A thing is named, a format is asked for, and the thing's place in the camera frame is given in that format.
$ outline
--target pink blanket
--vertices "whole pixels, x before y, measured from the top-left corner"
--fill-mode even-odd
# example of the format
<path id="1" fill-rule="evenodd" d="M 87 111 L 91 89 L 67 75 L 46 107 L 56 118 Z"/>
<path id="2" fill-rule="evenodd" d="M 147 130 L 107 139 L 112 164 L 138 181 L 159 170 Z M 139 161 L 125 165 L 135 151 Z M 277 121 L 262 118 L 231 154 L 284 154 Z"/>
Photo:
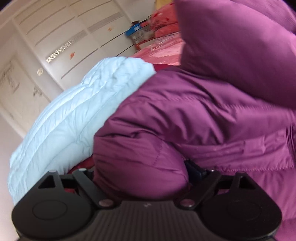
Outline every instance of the pink blanket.
<path id="1" fill-rule="evenodd" d="M 180 65 L 180 54 L 184 41 L 179 33 L 157 39 L 132 57 L 141 58 L 152 64 Z"/>

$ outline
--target white wall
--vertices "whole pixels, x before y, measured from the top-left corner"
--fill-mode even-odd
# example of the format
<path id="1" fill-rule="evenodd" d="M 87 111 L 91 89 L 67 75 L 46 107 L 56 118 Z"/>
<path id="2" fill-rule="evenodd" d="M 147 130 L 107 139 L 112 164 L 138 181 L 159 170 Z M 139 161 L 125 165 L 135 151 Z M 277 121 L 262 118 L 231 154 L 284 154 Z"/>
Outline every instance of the white wall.
<path id="1" fill-rule="evenodd" d="M 13 203 L 8 192 L 7 177 L 9 173 L 9 159 L 12 152 L 21 143 L 22 138 L 0 116 L 0 240 L 14 241 L 17 234 L 11 221 Z"/>
<path id="2" fill-rule="evenodd" d="M 154 11 L 154 0 L 115 0 L 128 18 L 134 21 L 147 19 Z"/>

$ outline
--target screw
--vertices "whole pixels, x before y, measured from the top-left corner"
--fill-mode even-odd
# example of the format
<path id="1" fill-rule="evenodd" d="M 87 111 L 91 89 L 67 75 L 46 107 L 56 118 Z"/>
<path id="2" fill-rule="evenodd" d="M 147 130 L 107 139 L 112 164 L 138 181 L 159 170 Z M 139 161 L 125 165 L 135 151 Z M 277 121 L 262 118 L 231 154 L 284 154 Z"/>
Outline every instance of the screw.
<path id="1" fill-rule="evenodd" d="M 183 199 L 180 204 L 183 207 L 192 207 L 195 205 L 195 202 L 192 199 Z"/>
<path id="2" fill-rule="evenodd" d="M 111 199 L 104 199 L 99 201 L 99 205 L 101 207 L 112 207 L 114 205 L 114 202 Z"/>

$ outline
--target light blue puffer jacket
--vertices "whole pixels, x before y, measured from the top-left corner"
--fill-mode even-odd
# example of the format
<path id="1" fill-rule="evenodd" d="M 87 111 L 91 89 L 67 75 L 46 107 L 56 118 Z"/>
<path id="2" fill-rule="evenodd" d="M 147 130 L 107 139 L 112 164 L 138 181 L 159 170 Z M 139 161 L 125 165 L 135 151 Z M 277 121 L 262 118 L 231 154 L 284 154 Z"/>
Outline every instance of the light blue puffer jacket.
<path id="1" fill-rule="evenodd" d="M 49 170 L 67 173 L 93 153 L 93 136 L 119 104 L 155 74 L 138 58 L 107 58 L 40 114 L 12 154 L 8 188 L 16 204 Z"/>

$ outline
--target purple puffer jacket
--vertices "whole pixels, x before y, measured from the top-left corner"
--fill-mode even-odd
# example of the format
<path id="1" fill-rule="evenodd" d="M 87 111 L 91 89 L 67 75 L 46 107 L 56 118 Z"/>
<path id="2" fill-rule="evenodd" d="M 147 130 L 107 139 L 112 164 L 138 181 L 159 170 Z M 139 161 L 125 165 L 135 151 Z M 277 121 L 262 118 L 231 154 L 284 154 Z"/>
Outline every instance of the purple puffer jacket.
<path id="1" fill-rule="evenodd" d="M 296 237 L 296 18 L 280 0 L 175 0 L 181 66 L 159 71 L 94 137 L 94 181 L 113 198 L 188 190 L 184 159 L 246 171 Z"/>

